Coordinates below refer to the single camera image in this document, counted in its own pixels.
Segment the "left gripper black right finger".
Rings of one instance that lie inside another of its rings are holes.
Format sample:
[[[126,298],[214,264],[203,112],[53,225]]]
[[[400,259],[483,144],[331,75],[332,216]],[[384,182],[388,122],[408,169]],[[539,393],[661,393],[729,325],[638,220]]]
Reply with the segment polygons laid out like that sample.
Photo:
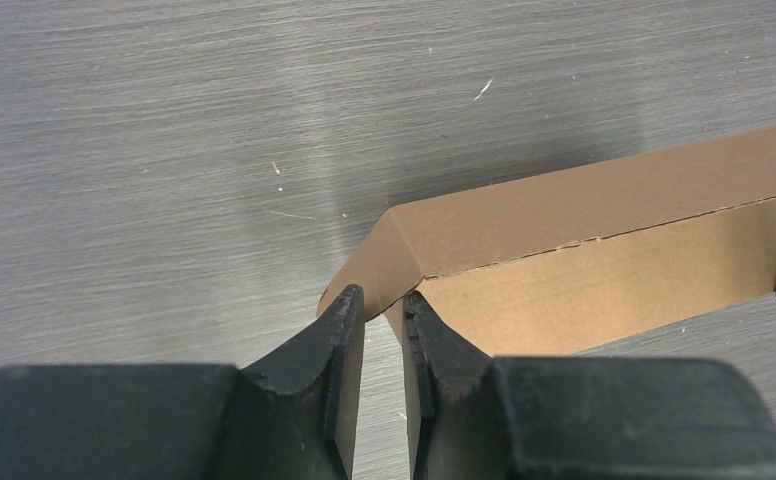
[[[776,422],[712,359],[489,356],[402,303],[415,479],[776,479]]]

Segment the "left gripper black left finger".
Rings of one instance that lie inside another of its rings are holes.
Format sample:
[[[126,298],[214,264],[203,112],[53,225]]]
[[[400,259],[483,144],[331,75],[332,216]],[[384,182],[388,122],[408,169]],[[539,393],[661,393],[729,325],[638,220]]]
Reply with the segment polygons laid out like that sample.
[[[0,368],[0,479],[348,479],[364,293],[227,364]]]

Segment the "brown cardboard box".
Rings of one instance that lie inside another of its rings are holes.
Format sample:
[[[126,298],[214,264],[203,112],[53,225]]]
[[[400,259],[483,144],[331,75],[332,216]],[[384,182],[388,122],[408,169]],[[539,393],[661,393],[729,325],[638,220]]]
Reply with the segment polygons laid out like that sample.
[[[776,290],[776,126],[389,208],[326,287],[420,293],[490,355],[565,355]]]

